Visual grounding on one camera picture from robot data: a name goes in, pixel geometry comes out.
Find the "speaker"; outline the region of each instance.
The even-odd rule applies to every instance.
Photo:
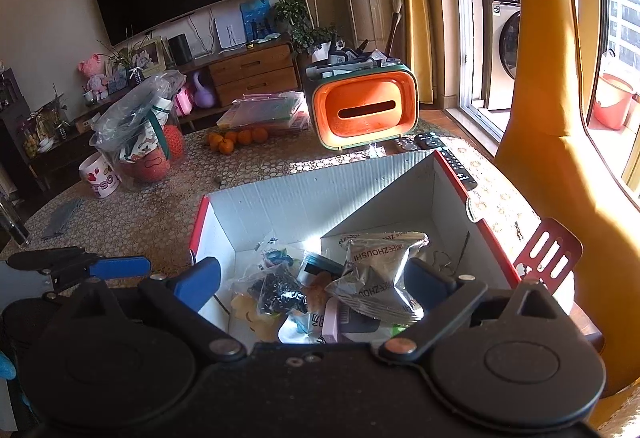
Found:
[[[169,50],[171,50],[176,66],[182,66],[193,61],[193,55],[191,55],[189,43],[187,43],[187,36],[183,33],[169,39]]]

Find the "pink teddy bear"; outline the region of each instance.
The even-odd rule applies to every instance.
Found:
[[[101,55],[95,53],[87,60],[79,63],[78,71],[89,79],[84,89],[85,91],[93,92],[96,100],[101,100],[109,96],[109,92],[105,86],[107,76],[104,74],[104,61]]]

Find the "beige wall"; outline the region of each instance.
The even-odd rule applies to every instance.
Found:
[[[241,0],[214,5],[214,12],[238,6]],[[318,0],[322,24],[335,23],[347,38],[351,35],[346,0]],[[206,48],[212,44],[209,12],[193,16]],[[187,34],[192,51],[202,46],[186,20],[158,29],[163,35]],[[0,59],[13,68],[18,85],[31,109],[53,98],[52,84],[65,94],[68,116],[84,111],[84,79],[76,70],[78,62],[94,52],[104,52],[97,40],[107,35],[95,0],[0,0]]]

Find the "wooden drawer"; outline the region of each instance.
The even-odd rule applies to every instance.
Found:
[[[288,44],[245,53],[209,66],[213,83],[221,86],[247,77],[293,66]]]
[[[279,93],[297,89],[298,79],[293,66],[216,87],[222,106],[228,106],[244,94]]]

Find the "orange tissue box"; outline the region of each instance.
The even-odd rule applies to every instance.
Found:
[[[328,149],[388,140],[418,121],[417,85],[404,65],[305,79],[318,137]]]

